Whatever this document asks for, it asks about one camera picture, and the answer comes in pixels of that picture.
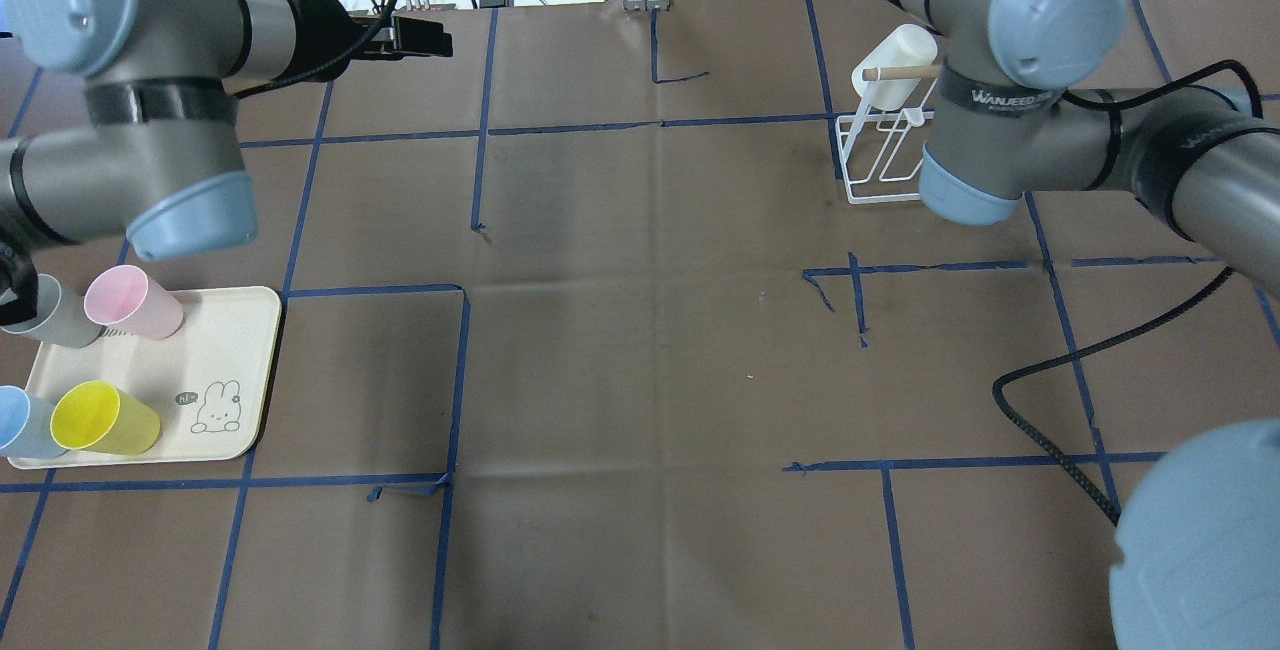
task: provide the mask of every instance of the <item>blue tape grid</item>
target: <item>blue tape grid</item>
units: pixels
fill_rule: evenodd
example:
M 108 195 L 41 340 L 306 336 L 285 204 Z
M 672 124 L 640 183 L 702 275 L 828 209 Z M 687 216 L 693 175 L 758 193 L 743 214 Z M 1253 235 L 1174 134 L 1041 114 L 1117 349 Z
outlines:
M 1160 67 L 1161 75 L 1166 81 L 1170 79 L 1169 68 L 1161 56 L 1160 49 L 1157 47 L 1156 38 L 1152 35 L 1151 26 L 1144 17 L 1139 0 L 1132 0 L 1135 8 L 1139 24 L 1142 26 L 1143 35 L 1146 35 L 1147 44 L 1149 45 L 1153 58 Z M 477 155 L 476 155 L 476 177 L 475 177 L 475 192 L 472 198 L 472 216 L 471 225 L 474 230 L 480 230 L 484 228 L 480 223 L 480 200 L 483 191 L 483 173 L 484 173 L 484 154 L 485 154 L 485 139 L 488 136 L 530 136 L 530 134 L 552 134 L 552 132 L 590 132 L 590 131 L 627 131 L 635 129 L 635 127 L 645 125 L 658 125 L 658 127 L 692 127 L 692 125 L 748 125 L 748 123 L 773 123 L 773 122 L 818 122 L 827 120 L 828 123 L 828 136 L 831 139 L 831 152 L 832 164 L 835 168 L 835 175 L 840 177 L 840 161 L 838 161 L 838 146 L 836 139 L 836 116 L 841 113 L 836 113 L 831 97 L 831 86 L 827 75 L 826 58 L 823 54 L 822 36 L 818 24 L 818 17 L 814 8 L 813 0 L 804 0 L 805 9 L 809 18 L 809 26 L 813 36 L 814 44 L 814 56 L 817 59 L 819 82 L 823 91 L 823 113 L 806 113 L 806 114 L 783 114 L 782 116 L 718 116 L 718 118 L 695 118 L 695 120 L 658 120 L 658 122 L 626 122 L 626 123 L 602 123 L 602 125 L 544 125 L 544 127 L 516 127 L 516 129 L 490 129 L 489 127 L 489 107 L 492 99 L 492 86 L 493 86 L 493 65 L 494 65 L 494 50 L 498 29 L 498 12 L 493 12 L 489 26 L 489 45 L 488 54 L 485 59 L 485 81 L 484 81 L 484 95 L 481 100 L 481 118 L 480 127 L 476 131 L 443 131 L 443 132 L 403 132 L 403 134 L 378 134 L 378 136 L 337 136 L 337 138 L 324 138 L 324 123 L 328 116 L 329 102 L 332 99 L 333 86 L 329 84 L 325 90 L 325 99 L 320 113 L 320 120 L 317 122 L 317 129 L 315 136 L 310 139 L 266 139 L 266 141 L 250 141 L 250 143 L 242 143 L 243 148 L 274 148 L 274 147 L 310 147 L 311 159 L 307 166 L 307 179 L 305 182 L 303 194 L 298 209 L 298 220 L 294 226 L 293 244 L 291 247 L 289 261 L 285 271 L 284 290 L 282 293 L 285 305 L 289 299 L 302 299 L 302 298 L 323 298 L 324 296 L 374 296 L 374 294 L 399 294 L 399 293 L 442 293 L 443 290 L 462 290 L 457 285 L 445 284 L 433 284 L 433 285 L 407 285 L 407 287 L 333 287 L 332 289 L 316 289 L 316 290 L 292 290 L 293 273 L 297 264 L 297 253 L 301 247 L 301 239 L 306 223 L 306 209 L 310 200 L 311 186 L 315 179 L 315 166 L 316 157 L 321 145 L 347 145 L 347 143 L 380 143 L 380 141 L 394 141 L 394 139 L 451 139 L 451 138 L 476 138 L 477 139 Z M 671 82 L 660 81 L 657 74 L 658 65 L 658 32 L 657 32 L 657 15 L 653 17 L 650 24 L 650 50 L 652 50 L 652 78 L 654 82 Z M 41 70 L 37 70 L 32 77 L 27 95 L 23 97 L 22 106 L 14 118 L 13 125 L 9 129 L 10 138 L 17 134 L 19 125 L 22 125 L 23 118 L 26 116 L 28 107 L 31 106 L 32 97 L 36 95 L 37 84 L 41 79 Z M 1266 100 L 1280 100 L 1280 95 L 1266 95 Z M 1043 237 L 1043 226 L 1039 223 L 1038 212 L 1034 209 L 1034 200 L 1028 196 L 1028 207 L 1032 212 L 1033 223 L 1037 229 L 1037 237 L 1041 243 L 1041 250 L 1043 255 L 1044 266 L 1050 273 L 1051 285 L 1055 290 L 1055 303 L 1059 308 L 1060 322 L 1062 325 L 1064 337 L 1068 344 L 1074 349 L 1074 334 L 1070 328 L 1070 317 L 1066 313 L 1065 303 L 1061 297 L 1061 289 L 1056 281 L 1056 271 L 1053 271 L 1052 258 L 1048 253 L 1048 246 Z M 123 262 L 124 257 L 128 255 L 128 244 L 122 246 L 122 252 L 119 261 Z M 1207 264 L 1215 262 L 1215 258 L 1189 258 L 1189 257 L 1152 257 L 1152 258 L 1076 258 L 1071 262 L 1071 267 L 1100 267 L 1100 266 L 1133 266 L 1133 264 Z M 804 280 L 809 281 L 814 287 L 818 287 L 819 293 L 822 293 L 822 287 L 818 285 L 817 278 L 819 276 L 844 276 L 851 278 L 855 294 L 855 306 L 858 308 L 858 321 L 859 331 L 867 331 L 867 319 L 865 308 L 863 303 L 863 289 L 861 289 L 861 276 L 874 275 L 874 273 L 919 273 L 919 271 L 979 271 L 979 270 L 1018 270 L 1019 267 L 1028 267 L 1027 264 L 1010 262 L 1010 264 L 937 264 L 937 266 L 860 266 L 858 258 L 850 255 L 850 267 L 815 267 L 815 270 L 804 271 Z M 1280 348 L 1280 322 L 1276 321 L 1274 308 L 1271 307 L 1270 299 L 1262 290 L 1256 290 L 1258 305 L 1262 308 L 1263 316 L 1268 324 L 1274 339 L 1276 340 L 1277 348 Z M 831 305 L 826 296 L 822 296 L 827 307 Z M 338 486 L 338 485 L 417 485 L 417 482 L 440 482 L 444 479 L 451 477 L 457 467 L 457 444 L 458 432 L 461 429 L 461 413 L 462 413 L 462 390 L 465 380 L 466 369 L 466 354 L 467 343 L 470 334 L 470 316 L 471 316 L 471 303 L 466 293 L 463 293 L 463 308 L 462 308 L 462 321 L 460 328 L 458 339 L 458 358 L 454 377 L 454 399 L 453 399 L 453 417 L 452 417 L 452 430 L 449 435 L 449 454 L 447 468 L 444 473 L 366 473 L 365 476 L 324 476 L 324 477 L 253 477 L 253 457 L 255 450 L 251 450 L 244 459 L 244 466 L 242 468 L 242 475 L 238 480 L 173 480 L 173 481 L 119 481 L 119 482 L 56 482 L 55 471 L 49 471 L 45 475 L 42 482 L 6 482 L 6 485 L 0 485 L 0 494 L 37 494 L 36 508 L 32 514 L 32 519 L 28 527 L 27 536 L 23 541 L 23 548 L 18 558 L 17 567 L 14 568 L 14 575 L 9 585 L 8 594 L 5 596 L 5 603 L 3 610 L 0 610 L 0 637 L 3 637 L 5 623 L 8 623 L 9 614 L 14 603 L 14 596 L 17 596 L 22 573 L 26 568 L 26 563 L 29 558 L 31 549 L 36 540 L 36 534 L 40 527 L 40 521 L 44 514 L 44 508 L 46 500 L 51 493 L 92 493 L 92 491 L 131 491 L 131 490 L 200 490 L 200 489 L 237 489 L 239 491 L 237 498 L 237 508 L 233 518 L 232 532 L 228 539 L 228 553 L 224 563 L 223 581 L 219 589 L 218 605 L 215 610 L 214 626 L 210 631 L 210 649 L 218 646 L 219 633 L 221 627 L 223 614 L 225 612 L 227 594 L 230 585 L 232 572 L 234 569 L 234 555 L 238 544 L 239 527 L 243 521 L 244 503 L 247 499 L 247 491 L 252 488 L 307 488 L 307 486 Z M 1107 493 L 1115 500 L 1115 486 L 1111 480 L 1110 466 L 1115 463 L 1149 463 L 1160 459 L 1162 453 L 1124 453 L 1124 454 L 1111 454 L 1107 453 L 1102 443 L 1101 432 L 1093 426 L 1092 418 L 1092 400 L 1088 399 L 1088 386 L 1083 376 L 1083 369 L 1076 369 L 1078 384 L 1082 392 L 1082 399 L 1085 403 L 1087 417 L 1089 418 L 1091 430 L 1094 434 L 1094 454 L 1091 456 L 1078 456 L 1075 461 L 1079 463 L 1092 463 L 1098 464 L 1103 468 L 1103 477 L 1107 486 Z M 897 517 L 896 508 L 893 504 L 892 494 L 892 471 L 911 471 L 911 470 L 937 470 L 937 468 L 974 468 L 974 467 L 1034 467 L 1034 466 L 1051 466 L 1053 462 L 1051 458 L 1044 456 L 1027 456 L 1027 457 L 983 457 L 983 458 L 915 458 L 915 459 L 882 459 L 882 461 L 835 461 L 823 462 L 814 464 L 800 464 L 794 463 L 792 466 L 783 468 L 785 472 L 847 472 L 847 471 L 874 471 L 879 472 L 883 484 L 883 500 L 886 507 L 886 522 L 887 534 L 890 540 L 890 549 L 893 562 L 895 582 L 899 594 L 899 608 L 901 613 L 902 622 L 902 635 L 906 647 L 914 649 L 914 632 L 911 628 L 910 618 L 910 603 L 908 596 L 908 585 L 905 576 L 905 567 L 902 562 L 902 551 L 900 546 L 900 539 L 897 532 Z M 436 577 L 435 577 L 435 595 L 433 600 L 431 609 L 431 627 L 430 627 L 430 646 L 438 649 L 440 644 L 440 621 L 444 612 L 444 577 L 445 577 L 445 560 L 448 554 L 448 539 L 449 539 L 449 526 L 452 521 L 452 508 L 453 508 L 453 486 L 444 486 L 444 500 L 442 503 L 440 514 L 440 532 L 439 532 L 439 545 L 436 555 Z

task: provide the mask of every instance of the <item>white tray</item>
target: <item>white tray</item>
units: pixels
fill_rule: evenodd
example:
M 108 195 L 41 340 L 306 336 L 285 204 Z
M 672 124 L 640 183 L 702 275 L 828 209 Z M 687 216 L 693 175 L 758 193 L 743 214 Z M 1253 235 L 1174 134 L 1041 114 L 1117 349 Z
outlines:
M 41 344 L 27 392 L 58 403 L 87 380 L 105 380 L 160 416 L 160 439 L 141 456 L 69 450 L 51 459 L 9 458 L 23 470 L 228 461 L 261 430 L 280 326 L 270 287 L 174 290 L 187 311 L 165 340 L 100 337 L 78 351 Z

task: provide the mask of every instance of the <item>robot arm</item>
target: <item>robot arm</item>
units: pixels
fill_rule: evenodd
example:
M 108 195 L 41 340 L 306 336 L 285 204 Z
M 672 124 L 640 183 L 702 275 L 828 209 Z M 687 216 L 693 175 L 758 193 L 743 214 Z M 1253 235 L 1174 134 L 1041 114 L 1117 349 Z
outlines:
M 1188 86 L 1064 99 L 1123 35 L 1125 0 L 890 0 L 951 38 L 925 145 L 924 203 L 969 225 L 1029 189 L 1129 189 L 1189 239 L 1280 296 L 1280 131 L 1252 102 Z
M 0 325 L 35 313 L 36 250 L 124 232 L 138 257 L 159 261 L 252 241 L 257 218 L 237 100 L 223 81 L 300 73 L 333 81 L 347 61 L 332 59 L 370 32 L 337 0 L 6 0 L 6 8 L 32 61 L 84 77 L 91 127 L 0 141 Z M 379 38 L 356 58 L 453 52 L 435 22 L 396 18 L 389 35 L 415 45 Z

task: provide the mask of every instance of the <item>white wire rack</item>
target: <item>white wire rack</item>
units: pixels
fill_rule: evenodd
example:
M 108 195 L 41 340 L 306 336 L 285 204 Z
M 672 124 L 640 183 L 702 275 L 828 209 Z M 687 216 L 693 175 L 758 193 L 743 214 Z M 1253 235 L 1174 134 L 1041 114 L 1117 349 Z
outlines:
M 924 109 L 928 104 L 929 97 L 933 95 L 934 86 L 938 84 L 936 67 L 911 67 L 911 68 L 873 68 L 868 70 L 867 91 L 863 93 L 860 102 L 858 104 L 858 113 L 842 114 L 842 116 L 836 118 L 836 138 L 840 145 L 840 170 L 845 179 L 845 193 L 849 196 L 849 202 L 851 205 L 869 205 L 869 203 L 900 203 L 906 202 L 906 200 L 919 200 L 919 193 L 886 193 L 886 194 L 854 194 L 854 189 L 859 186 L 868 186 L 870 182 L 881 182 L 881 184 L 895 184 L 895 182 L 909 182 L 914 180 L 920 171 L 920 164 L 924 161 L 922 157 L 906 157 L 905 161 L 900 161 L 899 152 L 902 148 L 902 141 L 911 131 L 916 127 L 923 127 L 925 122 L 933 120 L 933 111 Z M 877 111 L 872 107 L 870 100 L 876 97 L 877 82 L 886 81 L 900 81 L 910 79 L 910 77 L 933 77 L 933 81 L 924 91 L 919 102 L 913 104 L 910 107 L 900 107 L 896 113 L 883 113 Z M 863 138 L 864 145 L 873 145 L 876 138 L 879 139 L 879 148 L 877 155 L 867 171 L 860 173 L 859 177 L 849 175 L 849 161 L 854 154 L 854 147 L 858 145 L 859 136 Z

